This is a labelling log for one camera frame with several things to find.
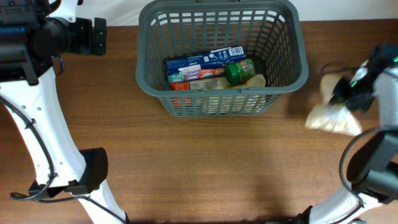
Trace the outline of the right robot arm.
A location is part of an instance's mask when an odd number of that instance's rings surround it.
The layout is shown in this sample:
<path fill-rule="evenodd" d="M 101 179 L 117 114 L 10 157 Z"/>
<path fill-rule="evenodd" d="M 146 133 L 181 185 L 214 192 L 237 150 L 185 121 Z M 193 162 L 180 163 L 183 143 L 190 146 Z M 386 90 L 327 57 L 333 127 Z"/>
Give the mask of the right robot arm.
<path fill-rule="evenodd" d="M 354 137 L 339 163 L 342 187 L 292 223 L 359 223 L 364 212 L 397 200 L 397 46 L 378 45 L 351 78 L 343 72 L 324 74 L 323 101 L 306 121 Z"/>

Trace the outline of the orange pasta packet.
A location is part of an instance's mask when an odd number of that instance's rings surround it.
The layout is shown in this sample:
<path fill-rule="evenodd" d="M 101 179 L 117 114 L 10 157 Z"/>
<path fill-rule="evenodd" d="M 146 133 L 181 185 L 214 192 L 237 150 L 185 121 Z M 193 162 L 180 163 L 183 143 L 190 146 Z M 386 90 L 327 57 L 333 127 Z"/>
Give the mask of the orange pasta packet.
<path fill-rule="evenodd" d="M 211 79 L 207 80 L 194 80 L 190 82 L 176 82 L 170 84 L 173 90 L 209 90 L 213 86 Z"/>

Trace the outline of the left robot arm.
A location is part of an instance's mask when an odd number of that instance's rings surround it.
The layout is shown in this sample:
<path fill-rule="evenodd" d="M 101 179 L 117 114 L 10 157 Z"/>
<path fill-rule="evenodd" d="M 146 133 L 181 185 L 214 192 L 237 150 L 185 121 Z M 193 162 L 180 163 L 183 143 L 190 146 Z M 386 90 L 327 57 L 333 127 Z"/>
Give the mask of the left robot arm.
<path fill-rule="evenodd" d="M 54 62 L 62 54 L 106 53 L 103 18 L 76 16 L 80 1 L 1 2 L 1 103 L 12 116 L 32 158 L 35 180 L 18 201 L 59 203 L 69 193 L 94 223 L 127 223 L 107 183 L 102 147 L 79 150 L 58 100 Z"/>

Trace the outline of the green lid jar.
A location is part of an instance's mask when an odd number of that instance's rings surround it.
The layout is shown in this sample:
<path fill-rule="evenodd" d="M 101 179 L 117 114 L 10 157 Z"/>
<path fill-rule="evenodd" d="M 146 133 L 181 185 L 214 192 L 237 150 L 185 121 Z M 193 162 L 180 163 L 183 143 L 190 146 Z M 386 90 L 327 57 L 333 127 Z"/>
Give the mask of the green lid jar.
<path fill-rule="evenodd" d="M 224 69 L 231 85 L 245 82 L 256 74 L 255 64 L 250 58 L 230 63 Z"/>

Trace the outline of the beige paper pouch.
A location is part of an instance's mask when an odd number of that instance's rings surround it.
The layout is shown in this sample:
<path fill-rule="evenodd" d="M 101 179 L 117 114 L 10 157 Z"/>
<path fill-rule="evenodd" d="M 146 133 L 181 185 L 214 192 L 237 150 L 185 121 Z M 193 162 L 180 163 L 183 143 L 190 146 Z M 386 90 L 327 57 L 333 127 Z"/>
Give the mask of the beige paper pouch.
<path fill-rule="evenodd" d="M 262 74 L 257 74 L 240 84 L 230 84 L 226 77 L 214 78 L 212 90 L 247 89 L 250 87 L 265 87 L 266 80 Z"/>
<path fill-rule="evenodd" d="M 332 103 L 333 90 L 343 76 L 337 73 L 324 75 L 320 82 L 321 102 L 307 116 L 305 127 L 331 133 L 357 136 L 362 132 L 359 121 L 342 103 Z"/>

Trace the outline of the blue cardboard box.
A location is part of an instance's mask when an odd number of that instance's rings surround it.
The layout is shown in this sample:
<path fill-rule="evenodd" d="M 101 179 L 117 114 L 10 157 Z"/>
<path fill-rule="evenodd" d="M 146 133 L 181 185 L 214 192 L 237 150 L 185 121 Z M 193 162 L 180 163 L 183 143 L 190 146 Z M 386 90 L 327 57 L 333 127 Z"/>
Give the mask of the blue cardboard box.
<path fill-rule="evenodd" d="M 189 57 L 165 59 L 165 66 L 169 82 L 178 83 L 219 75 L 220 69 L 227 64 L 245 58 L 246 53 L 243 47 L 234 46 L 197 53 Z"/>

